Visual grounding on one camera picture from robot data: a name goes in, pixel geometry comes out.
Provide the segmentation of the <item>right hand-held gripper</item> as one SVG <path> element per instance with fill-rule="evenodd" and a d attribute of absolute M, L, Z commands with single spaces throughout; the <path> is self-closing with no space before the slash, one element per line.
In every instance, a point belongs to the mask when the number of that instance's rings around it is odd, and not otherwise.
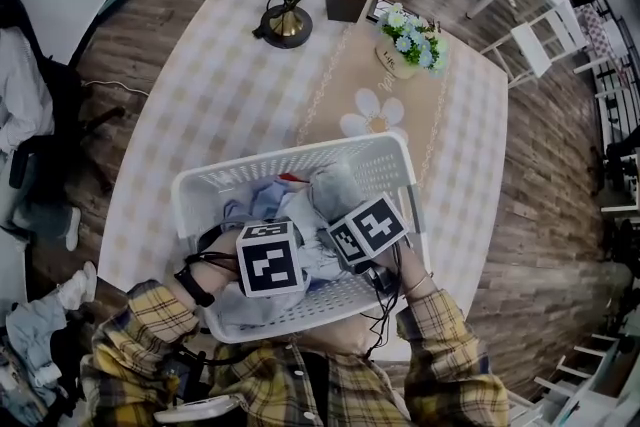
<path fill-rule="evenodd" d="M 383 193 L 330 225 L 327 233 L 341 266 L 353 275 L 362 275 L 379 254 L 406 236 L 407 225 L 390 197 Z"/>

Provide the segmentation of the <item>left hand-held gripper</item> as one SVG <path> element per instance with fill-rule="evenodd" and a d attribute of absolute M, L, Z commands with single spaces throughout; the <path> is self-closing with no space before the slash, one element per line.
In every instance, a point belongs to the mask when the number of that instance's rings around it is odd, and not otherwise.
<path fill-rule="evenodd" d="M 247 224 L 236 240 L 241 288 L 249 298 L 301 292 L 305 280 L 291 221 Z"/>

